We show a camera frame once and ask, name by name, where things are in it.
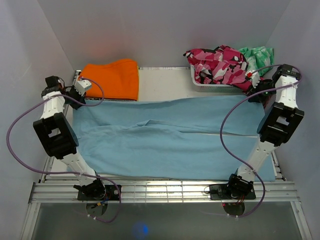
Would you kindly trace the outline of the light blue trousers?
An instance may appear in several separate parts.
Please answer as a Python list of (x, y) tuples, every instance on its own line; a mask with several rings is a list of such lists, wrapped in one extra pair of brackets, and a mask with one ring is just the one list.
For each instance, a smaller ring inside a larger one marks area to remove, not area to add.
[(73, 111), (78, 151), (100, 174), (227, 180), (265, 115), (241, 95), (162, 102), (88, 101)]

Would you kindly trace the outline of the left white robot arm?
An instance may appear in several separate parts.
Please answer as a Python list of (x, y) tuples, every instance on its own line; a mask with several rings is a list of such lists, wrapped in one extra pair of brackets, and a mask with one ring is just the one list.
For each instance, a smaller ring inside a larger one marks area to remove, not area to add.
[(92, 83), (79, 78), (74, 85), (65, 87), (64, 81), (54, 75), (45, 82), (46, 88), (41, 92), (43, 112), (33, 128), (47, 155), (63, 162), (77, 176), (79, 184), (73, 187), (89, 199), (100, 200), (106, 195), (106, 187), (78, 152), (76, 133), (64, 114), (65, 105), (77, 110), (86, 103), (86, 92)]

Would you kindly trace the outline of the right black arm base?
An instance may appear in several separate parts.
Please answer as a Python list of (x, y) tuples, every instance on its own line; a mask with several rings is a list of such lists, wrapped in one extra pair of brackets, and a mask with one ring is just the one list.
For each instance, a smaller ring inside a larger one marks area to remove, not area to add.
[(227, 184), (211, 184), (208, 186), (208, 194), (211, 200), (255, 200), (256, 194), (251, 190), (248, 194), (237, 190), (231, 190)]

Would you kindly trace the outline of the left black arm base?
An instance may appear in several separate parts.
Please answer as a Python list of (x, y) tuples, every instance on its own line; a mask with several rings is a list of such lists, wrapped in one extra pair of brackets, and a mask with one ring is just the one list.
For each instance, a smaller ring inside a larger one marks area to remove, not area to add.
[(76, 199), (78, 201), (118, 201), (122, 192), (122, 185), (118, 184), (117, 187), (114, 184), (105, 184), (104, 187), (98, 186), (98, 189), (86, 189), (81, 191), (81, 188), (77, 186), (78, 194)]

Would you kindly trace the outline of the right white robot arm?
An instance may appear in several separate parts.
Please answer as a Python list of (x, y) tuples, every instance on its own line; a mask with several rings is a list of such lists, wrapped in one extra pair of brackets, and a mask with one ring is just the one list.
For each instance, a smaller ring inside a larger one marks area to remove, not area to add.
[(264, 161), (276, 148), (289, 141), (305, 115), (296, 99), (301, 73), (288, 64), (278, 64), (276, 68), (270, 79), (258, 80), (256, 70), (246, 74), (252, 83), (248, 90), (249, 102), (263, 103), (272, 95), (275, 101), (258, 125), (258, 139), (251, 154), (230, 175), (224, 187), (224, 192), (232, 199), (244, 199), (254, 193), (254, 181)]

